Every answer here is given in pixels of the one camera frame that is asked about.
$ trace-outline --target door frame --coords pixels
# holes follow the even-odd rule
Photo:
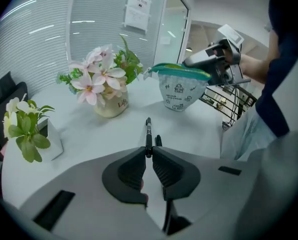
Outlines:
[[[184,32],[184,35],[183,35],[182,45],[181,45],[181,48],[180,48],[181,50],[180,50],[178,61],[177,61],[178,63],[182,63],[183,60],[184,60],[185,48],[187,47],[189,34],[190,34],[191,12],[192,12],[192,7],[191,7],[190,3],[188,3],[188,1],[187,0],[181,0],[181,1],[188,8],[188,16],[187,16],[187,22],[186,22],[186,26],[185,26],[185,32]],[[159,45],[159,40],[160,40],[161,35],[162,35],[161,29],[162,29],[162,22],[163,22],[165,11],[166,11],[166,5],[167,5],[167,0],[164,0],[163,10],[162,10],[162,15],[161,15],[161,20],[160,20],[160,28],[159,28],[157,46],[155,48],[154,60],[156,59],[156,52],[157,52],[157,48],[158,48],[158,45]]]

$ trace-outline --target white planter box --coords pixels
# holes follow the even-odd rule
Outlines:
[[[47,127],[47,133],[43,132],[44,127]],[[50,141],[51,146],[46,149],[37,149],[42,157],[42,162],[50,162],[63,153],[63,146],[61,143],[60,135],[48,119],[39,123],[38,128],[40,130],[40,134],[42,134]]]

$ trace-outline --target black pen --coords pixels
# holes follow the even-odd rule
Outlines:
[[[147,135],[146,135],[146,157],[151,158],[152,157],[152,132],[151,132],[151,118],[148,117],[146,121],[147,125]]]

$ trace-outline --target black slot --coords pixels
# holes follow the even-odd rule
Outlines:
[[[51,231],[74,196],[75,193],[61,190],[35,217],[34,222]]]
[[[235,168],[226,167],[226,166],[221,166],[218,170],[219,171],[222,171],[224,173],[227,173],[227,174],[233,174],[233,175],[237,175],[237,176],[239,176],[240,173],[242,172],[241,170],[238,170],[238,169],[235,169]]]

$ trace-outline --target robotic arm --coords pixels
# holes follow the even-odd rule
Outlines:
[[[201,69],[211,74],[212,78],[208,82],[210,86],[236,85],[249,82],[251,80],[243,78],[239,67],[240,47],[243,41],[241,35],[230,26],[224,25],[217,30],[214,42],[207,49],[188,57],[183,64],[186,67]],[[225,61],[224,49],[231,52],[231,63]]]

